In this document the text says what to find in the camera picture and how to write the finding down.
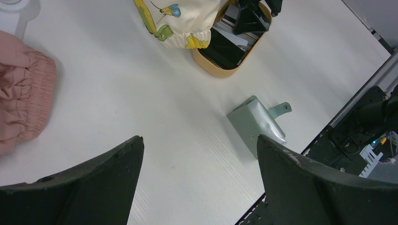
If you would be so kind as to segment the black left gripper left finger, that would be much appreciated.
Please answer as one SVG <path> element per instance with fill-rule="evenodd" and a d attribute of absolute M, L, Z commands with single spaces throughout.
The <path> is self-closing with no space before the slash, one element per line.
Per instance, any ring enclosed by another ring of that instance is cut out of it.
<path fill-rule="evenodd" d="M 33 183 L 0 188 L 3 225 L 125 225 L 144 156 L 141 136 Z"/>

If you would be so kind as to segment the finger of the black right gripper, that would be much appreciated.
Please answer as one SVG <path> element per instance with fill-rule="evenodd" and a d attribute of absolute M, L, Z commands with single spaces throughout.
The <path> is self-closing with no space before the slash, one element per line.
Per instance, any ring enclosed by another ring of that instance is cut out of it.
<path fill-rule="evenodd" d="M 269 31 L 270 9 L 263 0 L 237 0 L 238 15 L 233 28 L 235 35 Z"/>
<path fill-rule="evenodd" d="M 265 0 L 265 2 L 271 10 L 272 17 L 278 16 L 282 10 L 283 0 Z"/>

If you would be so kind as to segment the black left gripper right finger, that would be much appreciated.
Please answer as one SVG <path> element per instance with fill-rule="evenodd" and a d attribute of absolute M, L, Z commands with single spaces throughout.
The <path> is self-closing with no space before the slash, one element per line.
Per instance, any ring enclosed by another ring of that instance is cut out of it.
<path fill-rule="evenodd" d="M 257 155 L 275 225 L 395 225 L 398 186 L 351 175 L 260 135 Z"/>

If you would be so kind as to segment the yellow oval tray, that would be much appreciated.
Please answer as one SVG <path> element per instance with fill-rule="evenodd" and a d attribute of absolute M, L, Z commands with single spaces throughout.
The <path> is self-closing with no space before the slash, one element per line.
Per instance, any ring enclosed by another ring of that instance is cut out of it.
<path fill-rule="evenodd" d="M 233 4 L 233 5 L 237 6 L 237 0 L 228 0 L 221 6 L 221 8 L 218 10 L 218 14 L 216 16 L 214 24 L 223 17 L 223 14 L 225 13 L 225 5 L 227 5 L 227 4 Z M 270 10 L 270 25 L 272 23 L 272 19 L 273 19 L 273 17 L 271 15 L 271 10 Z M 192 50 L 192 56 L 193 56 L 194 61 L 197 63 L 197 65 L 200 66 L 205 71 L 207 71 L 210 75 L 217 77 L 217 78 L 227 78 L 227 77 L 230 77 L 231 75 L 233 75 L 237 71 L 237 69 L 243 64 L 243 62 L 245 61 L 247 56 L 252 52 L 253 48 L 257 45 L 258 41 L 252 46 L 251 50 L 245 51 L 245 55 L 244 55 L 243 59 L 239 62 L 238 67 L 235 69 L 225 70 L 225 69 L 220 68 L 219 66 L 215 65 L 210 60 L 205 58 L 199 52 L 199 49 Z"/>

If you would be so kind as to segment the black phone in tray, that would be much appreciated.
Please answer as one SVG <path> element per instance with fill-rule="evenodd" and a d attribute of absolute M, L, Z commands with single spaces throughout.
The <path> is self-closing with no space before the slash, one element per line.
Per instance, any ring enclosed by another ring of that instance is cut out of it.
<path fill-rule="evenodd" d="M 245 51 L 214 28 L 211 28 L 210 31 L 211 40 L 208 47 L 199 49 L 199 52 L 222 69 L 237 68 L 245 55 Z"/>

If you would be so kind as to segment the cartoon print children's garment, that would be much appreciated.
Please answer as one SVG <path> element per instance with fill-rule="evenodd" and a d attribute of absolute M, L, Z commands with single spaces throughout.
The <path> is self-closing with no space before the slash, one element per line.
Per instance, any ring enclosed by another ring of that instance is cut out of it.
<path fill-rule="evenodd" d="M 205 49 L 220 0 L 133 0 L 144 27 L 166 48 Z"/>

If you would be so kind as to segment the pink crumpled garment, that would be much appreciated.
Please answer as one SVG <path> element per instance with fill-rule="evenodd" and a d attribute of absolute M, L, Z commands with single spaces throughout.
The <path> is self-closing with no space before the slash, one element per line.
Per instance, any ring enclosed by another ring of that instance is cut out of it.
<path fill-rule="evenodd" d="M 0 33 L 0 153 L 38 137 L 50 117 L 57 68 L 54 59 Z"/>

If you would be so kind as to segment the left metal rack pole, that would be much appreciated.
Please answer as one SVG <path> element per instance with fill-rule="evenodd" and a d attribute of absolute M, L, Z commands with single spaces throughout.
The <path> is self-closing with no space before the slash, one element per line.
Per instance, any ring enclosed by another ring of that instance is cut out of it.
<path fill-rule="evenodd" d="M 0 0 L 0 30 L 22 39 L 29 21 L 41 10 L 39 0 Z"/>

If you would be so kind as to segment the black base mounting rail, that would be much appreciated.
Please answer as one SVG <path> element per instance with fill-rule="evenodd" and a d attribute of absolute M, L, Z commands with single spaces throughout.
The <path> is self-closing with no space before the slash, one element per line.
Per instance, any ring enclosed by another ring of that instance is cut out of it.
<path fill-rule="evenodd" d="M 366 162 L 360 152 L 380 137 L 398 133 L 398 91 L 388 97 L 371 87 L 335 126 L 326 126 L 301 155 L 333 169 L 359 176 Z M 266 194 L 238 220 L 240 225 L 274 225 Z"/>

